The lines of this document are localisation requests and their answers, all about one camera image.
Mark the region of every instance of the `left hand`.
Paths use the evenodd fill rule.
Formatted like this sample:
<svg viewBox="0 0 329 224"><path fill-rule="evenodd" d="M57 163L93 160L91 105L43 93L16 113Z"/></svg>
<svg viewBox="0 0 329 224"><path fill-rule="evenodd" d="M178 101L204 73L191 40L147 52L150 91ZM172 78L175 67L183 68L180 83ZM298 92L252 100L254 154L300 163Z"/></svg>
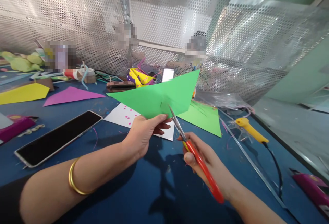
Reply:
<svg viewBox="0 0 329 224"><path fill-rule="evenodd" d="M163 135L165 132L161 129L167 130L170 128L170 125L166 123L171 122L172 119L167 119L167 117L167 114L160 114L152 119L146 119L140 115L134 119L130 131L122 143L129 150L133 150L137 160L146 154L152 135Z"/></svg>

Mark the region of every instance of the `scissor blade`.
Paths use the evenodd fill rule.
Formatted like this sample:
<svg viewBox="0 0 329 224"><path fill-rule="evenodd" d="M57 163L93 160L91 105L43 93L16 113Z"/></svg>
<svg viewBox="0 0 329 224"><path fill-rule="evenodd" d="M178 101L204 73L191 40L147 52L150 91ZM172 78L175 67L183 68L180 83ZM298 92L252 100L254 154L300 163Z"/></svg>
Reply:
<svg viewBox="0 0 329 224"><path fill-rule="evenodd" d="M186 142L186 136L185 136L185 133L184 133L184 131L183 131L181 125L179 124L178 119L177 119L177 117L176 117L174 111L171 109L171 106L170 106L170 105L168 105L168 106L169 106L169 108L170 108L170 111L171 111L171 114L172 114L172 119L173 119L173 121L174 121L174 124L175 124L175 126L176 126L178 132L179 132L180 135L182 136L183 140Z"/></svg>

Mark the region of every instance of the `hand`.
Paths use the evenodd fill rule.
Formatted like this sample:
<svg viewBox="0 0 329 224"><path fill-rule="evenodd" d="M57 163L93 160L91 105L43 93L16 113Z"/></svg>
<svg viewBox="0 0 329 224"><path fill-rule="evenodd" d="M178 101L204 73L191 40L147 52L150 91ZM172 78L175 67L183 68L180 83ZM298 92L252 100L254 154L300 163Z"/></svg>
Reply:
<svg viewBox="0 0 329 224"><path fill-rule="evenodd" d="M142 158L148 149L148 142L152 135L163 135L164 131L161 129L169 129L170 125L166 124L171 122L167 119L167 114L160 114L152 119L146 119L144 116L137 116L130 128L130 131L123 141L130 150L135 153L136 160Z"/></svg>
<svg viewBox="0 0 329 224"><path fill-rule="evenodd" d="M228 171L228 169L216 155L215 151L208 144L202 141L196 134L187 132L185 133L185 136L186 139L192 141L195 148L199 151L224 198L230 201L232 199L232 195L240 185L239 181L237 181L236 178L234 178L234 176ZM192 167L193 171L196 172L209 187L210 185L206 175L203 173L199 164L195 160L194 155L190 152L187 152L184 146L183 152L185 162L190 167Z"/></svg>

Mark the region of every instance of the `yellow paper craft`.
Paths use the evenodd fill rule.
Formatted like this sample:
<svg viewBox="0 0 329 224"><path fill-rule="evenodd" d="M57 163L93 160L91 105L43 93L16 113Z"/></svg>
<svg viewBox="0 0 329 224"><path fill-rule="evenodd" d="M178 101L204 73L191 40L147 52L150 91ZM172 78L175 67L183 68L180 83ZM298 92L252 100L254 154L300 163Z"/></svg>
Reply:
<svg viewBox="0 0 329 224"><path fill-rule="evenodd" d="M140 88L142 86L141 82L139 81L138 77L135 75L132 69L129 70L129 76L131 76L135 80L136 88Z"/></svg>
<svg viewBox="0 0 329 224"><path fill-rule="evenodd" d="M0 105L25 102L25 101L34 101L37 99L43 99L47 96L49 88L39 84L32 83L22 87L18 87L13 90L0 94Z"/></svg>
<svg viewBox="0 0 329 224"><path fill-rule="evenodd" d="M148 76L148 75L145 75L143 73L140 73L139 71L137 71L138 68L131 68L131 70L133 71L133 73L136 75L136 76L139 76L140 80L141 80L141 83L146 85L147 83L149 83L152 79L155 79L151 76Z"/></svg>

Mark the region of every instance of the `scissor handle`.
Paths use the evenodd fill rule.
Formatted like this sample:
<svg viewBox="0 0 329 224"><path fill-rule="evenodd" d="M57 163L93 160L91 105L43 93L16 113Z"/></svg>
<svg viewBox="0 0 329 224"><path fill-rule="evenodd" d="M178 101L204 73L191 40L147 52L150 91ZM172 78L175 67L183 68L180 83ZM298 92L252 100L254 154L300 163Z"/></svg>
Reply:
<svg viewBox="0 0 329 224"><path fill-rule="evenodd" d="M194 155L196 161L198 162L199 166L201 167L202 171L206 175L206 178L211 186L209 190L211 191L214 198L219 203L224 203L224 197L223 194L220 192L218 185L216 184L214 178L212 177L211 173L209 172L209 169L203 159L201 158L198 150L193 146L191 140L187 140L186 145L188 147L188 150Z"/></svg>

